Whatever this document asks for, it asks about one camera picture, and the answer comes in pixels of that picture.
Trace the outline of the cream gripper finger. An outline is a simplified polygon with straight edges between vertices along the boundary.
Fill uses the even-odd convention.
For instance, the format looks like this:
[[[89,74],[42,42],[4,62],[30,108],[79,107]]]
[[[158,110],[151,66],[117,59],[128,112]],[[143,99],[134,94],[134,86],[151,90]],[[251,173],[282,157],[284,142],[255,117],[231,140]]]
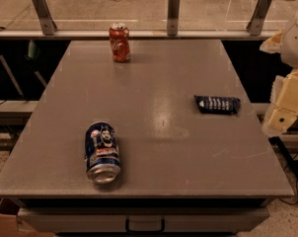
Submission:
[[[280,29],[272,37],[265,40],[260,46],[260,51],[270,54],[280,53],[283,32],[284,29]]]
[[[285,77],[277,75],[272,84],[270,104],[264,114],[262,132],[279,136],[298,119],[298,68]]]

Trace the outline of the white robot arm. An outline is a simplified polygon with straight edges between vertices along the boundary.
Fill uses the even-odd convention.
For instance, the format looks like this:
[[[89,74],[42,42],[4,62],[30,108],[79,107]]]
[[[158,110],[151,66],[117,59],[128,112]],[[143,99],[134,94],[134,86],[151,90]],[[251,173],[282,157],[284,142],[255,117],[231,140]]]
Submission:
[[[262,131],[273,137],[285,133],[298,119],[298,12],[283,29],[265,40],[260,50],[279,53],[281,61],[292,68],[286,76],[277,75],[272,83]]]

